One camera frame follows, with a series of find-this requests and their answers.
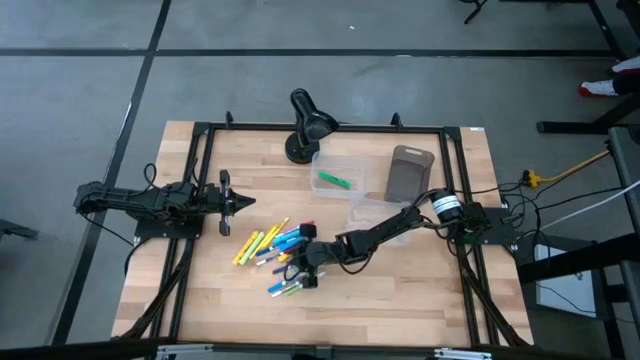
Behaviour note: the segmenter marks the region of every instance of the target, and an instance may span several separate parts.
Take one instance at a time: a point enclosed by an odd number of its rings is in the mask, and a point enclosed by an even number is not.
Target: clear plastic container
[[[332,183],[319,176],[325,172],[331,176],[346,180],[350,188]],[[365,156],[337,156],[313,154],[311,163],[311,189],[316,196],[358,199],[370,191],[371,159]]]
[[[397,215],[402,208],[411,205],[409,202],[390,203],[382,200],[367,198],[351,201],[349,217],[347,218],[347,231],[367,230],[381,222]],[[404,246],[409,242],[409,232],[388,240],[381,246]]]

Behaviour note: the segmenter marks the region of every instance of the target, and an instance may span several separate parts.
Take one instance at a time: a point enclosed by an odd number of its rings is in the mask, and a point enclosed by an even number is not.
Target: gray concrete floor
[[[622,14],[599,2],[625,50],[635,52]],[[160,1],[0,0],[0,47],[147,46]],[[490,1],[471,25],[457,1],[174,1],[161,48],[604,49],[586,5]],[[142,59],[0,57],[0,218],[42,232],[38,241],[0,244],[0,347],[45,341],[85,226],[71,202],[77,185],[104,175]],[[306,88],[341,121],[483,126],[501,182],[523,169],[558,173],[602,151],[603,136],[543,136],[541,120],[587,121],[617,100],[576,94],[605,78],[610,60],[377,57],[156,58],[118,179],[142,187],[167,120],[293,121],[288,94]],[[541,204],[617,186],[603,160],[543,197]],[[544,214],[543,222],[597,198]],[[533,219],[525,227],[532,226]],[[106,225],[130,236],[133,221],[111,212]],[[622,201],[550,229],[605,240],[630,231]],[[70,334],[109,337],[128,249],[103,234]],[[615,280],[611,272],[610,280]],[[619,317],[630,318],[624,306]],[[539,345],[607,355],[602,326],[557,312],[530,314]],[[628,357],[640,359],[632,326],[621,324]],[[231,357],[276,358],[233,355]]]

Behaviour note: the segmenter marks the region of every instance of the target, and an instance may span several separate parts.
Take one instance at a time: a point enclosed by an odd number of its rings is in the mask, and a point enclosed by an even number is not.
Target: green marker
[[[318,176],[319,176],[321,179],[324,179],[324,180],[327,180],[327,181],[329,181],[329,182],[332,182],[332,183],[334,183],[334,184],[336,184],[336,185],[338,185],[338,186],[342,186],[343,188],[345,188],[345,189],[347,189],[347,190],[351,189],[351,183],[350,183],[350,182],[348,182],[347,180],[340,179],[340,178],[335,177],[335,176],[333,176],[333,175],[331,175],[331,174],[327,174],[327,173],[326,173],[326,172],[324,172],[324,171],[320,171],[320,172],[318,173]]]
[[[249,256],[251,256],[253,251],[258,247],[258,245],[260,245],[260,242],[262,242],[262,239],[264,239],[264,233],[260,232],[256,240],[253,242],[253,244],[251,244],[251,246],[247,249],[247,252],[244,253],[244,255],[242,256],[242,259],[240,259],[240,265],[244,265],[247,263],[247,260],[249,260]]]
[[[292,287],[291,289],[285,291],[284,293],[287,294],[287,296],[291,296],[291,295],[297,293],[300,290],[302,290],[302,284],[298,284],[298,285]]]

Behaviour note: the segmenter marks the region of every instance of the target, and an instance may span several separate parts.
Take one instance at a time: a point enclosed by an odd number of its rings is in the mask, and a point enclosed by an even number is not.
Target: red shoe
[[[588,98],[618,96],[613,90],[613,80],[583,82],[578,87],[578,94]]]
[[[634,57],[615,64],[611,68],[611,73],[619,74],[640,74],[640,57]]]

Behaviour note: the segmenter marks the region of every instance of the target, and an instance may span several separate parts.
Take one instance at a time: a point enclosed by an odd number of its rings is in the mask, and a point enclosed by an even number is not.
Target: wooden table
[[[193,122],[168,122],[158,158],[156,184],[181,179]],[[472,190],[496,186],[484,131],[463,128]],[[234,266],[231,260],[254,230],[267,231],[290,216],[290,224],[313,219],[318,240],[333,241],[345,230],[349,201],[314,196],[310,165],[296,165],[284,154],[288,132],[217,130],[207,182],[218,183],[219,170],[231,174],[232,188],[257,199],[231,219],[231,236],[218,233],[218,215],[206,218],[196,242],[180,326],[180,341],[381,345],[469,346],[457,260],[433,232],[409,233],[404,247],[382,246],[369,266],[351,276],[325,266],[317,289],[272,299],[266,289],[278,279],[273,266]],[[202,143],[199,153],[202,154]],[[370,156],[373,197],[386,187],[393,149],[398,144],[431,151],[436,160],[431,188],[444,187],[439,141],[435,135],[334,133],[321,141],[333,155]],[[460,188],[455,151],[449,144],[456,188]],[[474,195],[485,207],[500,206],[497,191]],[[435,218],[429,205],[423,213]],[[131,259],[113,335],[128,330],[158,290],[167,239],[153,239]],[[499,246],[483,247],[492,298],[521,337],[532,341],[513,259]],[[482,306],[476,314],[488,342]],[[161,335],[168,333],[172,300],[165,308]]]

